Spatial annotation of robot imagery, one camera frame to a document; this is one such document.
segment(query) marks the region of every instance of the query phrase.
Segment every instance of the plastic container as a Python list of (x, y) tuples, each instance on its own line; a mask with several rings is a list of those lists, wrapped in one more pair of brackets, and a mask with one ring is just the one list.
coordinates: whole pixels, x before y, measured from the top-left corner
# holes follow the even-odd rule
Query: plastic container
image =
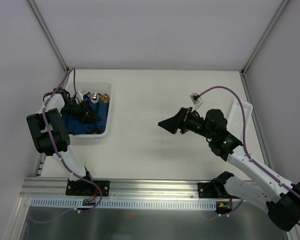
[[(108, 94), (110, 97), (109, 101), (109, 109), (108, 109), (108, 115), (106, 119), (106, 125), (105, 125), (105, 130), (101, 134), (79, 134), (79, 135), (72, 135), (69, 134), (72, 138), (87, 138), (87, 139), (92, 139), (92, 138), (101, 138), (104, 137), (109, 129), (109, 124), (110, 124), (110, 118), (111, 118), (111, 112), (112, 112), (112, 84), (110, 82), (102, 82), (102, 81), (96, 81), (96, 82), (76, 82), (75, 83), (76, 90), (83, 90), (84, 93), (86, 92), (91, 92), (91, 93), (100, 93), (100, 94)], [(73, 81), (72, 78), (69, 78), (69, 81), (65, 87), (65, 89), (70, 93), (72, 96), (75, 93), (74, 86), (73, 86)]]
[[(245, 122), (246, 122), (246, 129), (248, 128), (251, 113), (254, 107), (248, 103), (243, 101), (242, 102), (244, 108), (244, 115), (245, 115)], [(226, 125), (227, 130), (235, 136), (239, 140), (244, 139), (244, 121), (242, 117), (242, 111), (238, 100), (234, 100), (232, 104), (232, 108), (228, 117), (228, 124)]]

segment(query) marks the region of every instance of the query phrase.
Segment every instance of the black mounting bracket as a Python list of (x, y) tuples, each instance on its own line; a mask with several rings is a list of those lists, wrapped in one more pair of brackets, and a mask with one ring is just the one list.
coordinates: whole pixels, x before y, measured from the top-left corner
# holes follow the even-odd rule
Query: black mounting bracket
[(230, 199), (231, 195), (228, 193), (225, 193), (222, 197), (217, 193), (213, 191), (207, 191), (207, 187), (209, 186), (209, 182), (198, 182), (198, 196), (199, 199)]
[(224, 185), (227, 180), (234, 175), (225, 171), (213, 179), (211, 182), (198, 182), (198, 196), (200, 199), (230, 199), (231, 195), (226, 192)]
[[(108, 197), (110, 192), (110, 181), (106, 180), (93, 180), (95, 184), (99, 186), (102, 191), (103, 197)], [(91, 197), (95, 193), (95, 187), (92, 184), (87, 185), (86, 187), (79, 187), (77, 189), (73, 189), (70, 186), (69, 180), (66, 185), (65, 195), (67, 196), (87, 196)]]

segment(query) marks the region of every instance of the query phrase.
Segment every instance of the metal corner post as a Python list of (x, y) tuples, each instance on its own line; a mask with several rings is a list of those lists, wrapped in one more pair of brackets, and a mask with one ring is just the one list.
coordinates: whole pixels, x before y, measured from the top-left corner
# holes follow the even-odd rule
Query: metal corner post
[(273, 31), (275, 25), (277, 24), (279, 18), (281, 17), (281, 15), (283, 14), (283, 12), (287, 8), (287, 6), (290, 3), (290, 1), (291, 0), (282, 0), (281, 4), (279, 5), (279, 7), (277, 8), (277, 10), (275, 11), (272, 19), (270, 20), (269, 24), (265, 28), (265, 30), (264, 30), (261, 38), (259, 39), (259, 41), (256, 44), (255, 48), (253, 49), (253, 51), (252, 51), (252, 53), (251, 53), (248, 61), (246, 62), (245, 66), (244, 66), (244, 68), (242, 70), (243, 76), (246, 75), (248, 69), (250, 68), (250, 66), (252, 65), (252, 63), (255, 60), (256, 56), (258, 55), (258, 53), (262, 49), (262, 46), (264, 45), (264, 43), (268, 39), (270, 33)]
[[(246, 78), (242, 73), (240, 73), (240, 77), (241, 77), (241, 81), (242, 81), (242, 85), (243, 85), (243, 89), (244, 89), (244, 92), (245, 92), (246, 99), (250, 104), (254, 105), (253, 101), (252, 101), (252, 98), (251, 98), (251, 95), (250, 95), (250, 92), (249, 92), (249, 88), (248, 88), (248, 85), (247, 85)], [(269, 154), (268, 154), (267, 147), (266, 147), (266, 144), (265, 144), (265, 141), (264, 141), (264, 137), (263, 137), (263, 134), (262, 134), (262, 131), (261, 131), (261, 126), (260, 126), (260, 123), (258, 121), (256, 112), (255, 112), (255, 108), (253, 108), (251, 115), (252, 115), (252, 120), (253, 120), (256, 135), (257, 135), (257, 138), (258, 138), (258, 141), (259, 141), (259, 144), (260, 144), (260, 148), (261, 148), (261, 152), (262, 152), (262, 155), (263, 155), (264, 162), (265, 162), (265, 164), (267, 164), (271, 168), (271, 166), (272, 166), (271, 160), (269, 158)]]
[(63, 70), (65, 72), (67, 72), (68, 71), (67, 64), (66, 64), (61, 52), (59, 51), (59, 48), (58, 48), (54, 38), (52, 37), (52, 34), (49, 31), (48, 26), (38, 9), (37, 4), (35, 3), (34, 0), (26, 0), (26, 2), (28, 3), (31, 11), (33, 12), (37, 22), (39, 23), (47, 41), (49, 42), (50, 46), (52, 47), (52, 50), (53, 50), (57, 60), (59, 61), (61, 67), (63, 68)]

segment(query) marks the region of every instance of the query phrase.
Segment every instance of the metal panel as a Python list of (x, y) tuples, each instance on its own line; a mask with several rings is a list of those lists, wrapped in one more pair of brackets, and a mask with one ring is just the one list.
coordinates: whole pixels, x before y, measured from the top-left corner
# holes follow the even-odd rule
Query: metal panel
[(300, 181), (300, 0), (291, 1), (246, 74), (273, 169)]
[[(245, 92), (246, 99), (250, 104), (254, 105), (253, 101), (251, 99), (249, 88), (247, 86), (246, 78), (244, 77), (244, 75), (242, 73), (240, 73), (240, 76), (241, 76), (242, 85), (243, 85), (243, 89), (244, 89), (244, 92)], [(255, 128), (255, 132), (256, 132), (256, 135), (258, 137), (258, 141), (259, 141), (260, 149), (261, 149), (261, 152), (262, 152), (262, 156), (263, 156), (263, 159), (264, 159), (264, 163), (267, 164), (269, 166), (269, 168), (271, 168), (271, 160), (270, 160), (269, 155), (268, 155), (268, 150), (267, 150), (267, 147), (266, 147), (266, 144), (265, 144), (265, 141), (264, 141), (263, 133), (261, 131), (261, 126), (260, 126), (260, 123), (258, 121), (255, 108), (253, 108), (251, 115), (252, 115), (252, 120), (253, 120), (253, 124), (254, 124), (254, 128)]]
[[(32, 207), (31, 217), (50, 220), (64, 208)], [(23, 240), (285, 240), (258, 208), (244, 203), (229, 218), (207, 220), (216, 214), (190, 210), (95, 209), (89, 214), (70, 211), (49, 224), (28, 224)]]

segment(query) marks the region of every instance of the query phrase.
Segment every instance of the white plastic bin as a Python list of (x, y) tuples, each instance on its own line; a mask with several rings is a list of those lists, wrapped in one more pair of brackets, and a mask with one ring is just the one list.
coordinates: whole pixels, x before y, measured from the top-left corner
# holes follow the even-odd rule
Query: white plastic bin
[[(71, 96), (74, 95), (75, 90), (73, 86), (72, 77), (69, 78), (68, 83), (65, 89), (70, 93)], [(72, 138), (101, 138), (105, 136), (109, 129), (109, 123), (111, 118), (111, 109), (112, 109), (112, 84), (110, 82), (96, 81), (96, 82), (76, 82), (75, 87), (77, 91), (83, 90), (84, 93), (91, 92), (100, 93), (100, 94), (108, 94), (110, 97), (108, 115), (106, 119), (105, 130), (102, 134), (80, 134), (80, 135), (72, 135), (69, 134)]]

